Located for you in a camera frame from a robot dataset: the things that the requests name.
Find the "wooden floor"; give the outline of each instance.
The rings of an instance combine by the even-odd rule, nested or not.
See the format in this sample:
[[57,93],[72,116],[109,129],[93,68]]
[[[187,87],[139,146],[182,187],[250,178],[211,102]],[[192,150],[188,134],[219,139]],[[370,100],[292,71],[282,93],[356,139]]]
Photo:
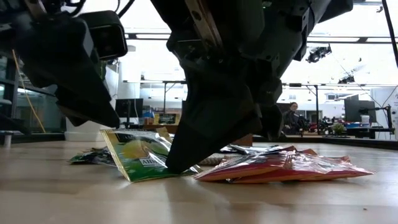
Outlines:
[[350,155],[376,175],[334,182],[228,185],[190,177],[128,184],[117,169],[71,166],[100,145],[46,142],[0,151],[1,224],[398,223],[398,151],[298,144]]

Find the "person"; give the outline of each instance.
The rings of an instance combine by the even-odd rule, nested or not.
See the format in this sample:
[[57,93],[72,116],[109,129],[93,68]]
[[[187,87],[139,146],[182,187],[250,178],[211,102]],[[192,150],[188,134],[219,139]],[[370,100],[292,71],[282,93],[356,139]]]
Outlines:
[[300,127],[298,125],[299,115],[295,113],[298,108],[299,105],[296,102],[291,102],[289,110],[283,113],[283,132],[285,134],[297,134],[300,131]]

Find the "yellow cable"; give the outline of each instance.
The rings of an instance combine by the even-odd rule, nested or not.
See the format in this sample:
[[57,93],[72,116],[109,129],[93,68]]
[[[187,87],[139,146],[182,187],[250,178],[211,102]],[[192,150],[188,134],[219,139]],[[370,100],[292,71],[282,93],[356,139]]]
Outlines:
[[25,96],[26,96],[27,102],[29,103],[30,108],[31,108],[33,114],[35,115],[37,121],[39,122],[39,125],[40,125],[40,127],[42,128],[43,133],[45,133],[45,129],[44,129],[44,127],[43,127],[43,124],[42,124],[42,122],[41,122],[39,116],[37,116],[37,113],[36,113],[36,111],[35,111],[35,109],[34,109],[34,107],[33,107],[33,105],[32,105],[32,102],[30,102],[30,98],[29,98],[29,96],[28,96],[28,94],[27,94],[27,91],[26,91],[26,88],[25,88],[25,84],[24,84],[24,80],[22,79],[21,71],[19,70],[18,59],[17,59],[17,55],[15,54],[15,50],[12,50],[12,56],[14,57],[15,66],[16,66],[16,68],[17,68],[17,72],[18,72],[19,78],[20,78],[20,80],[21,80],[22,87],[24,88]]

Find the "green snack bag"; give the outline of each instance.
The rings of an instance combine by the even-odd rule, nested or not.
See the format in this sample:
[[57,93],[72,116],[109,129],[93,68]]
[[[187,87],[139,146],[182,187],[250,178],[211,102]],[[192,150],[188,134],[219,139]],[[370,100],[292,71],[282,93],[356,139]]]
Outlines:
[[[102,130],[101,133],[116,166],[128,181],[179,176],[169,172],[165,165],[171,143],[156,131],[108,129]],[[199,172],[200,168],[194,166],[181,175]]]

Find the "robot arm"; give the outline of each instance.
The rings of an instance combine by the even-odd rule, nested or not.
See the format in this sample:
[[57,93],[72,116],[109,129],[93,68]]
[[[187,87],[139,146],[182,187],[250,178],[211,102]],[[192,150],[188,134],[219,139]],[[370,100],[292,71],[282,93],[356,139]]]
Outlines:
[[[188,85],[187,108],[166,162],[176,173],[247,134],[277,137],[280,77],[292,60],[303,58],[318,22],[353,8],[353,0],[151,1],[172,30],[167,47]],[[6,2],[18,7],[0,20],[11,25],[0,32],[11,44],[1,44],[4,54],[16,49],[33,85],[58,85],[57,104],[74,125],[91,120],[118,127],[96,70],[100,60],[127,53],[116,13],[73,17],[54,7],[70,1]]]

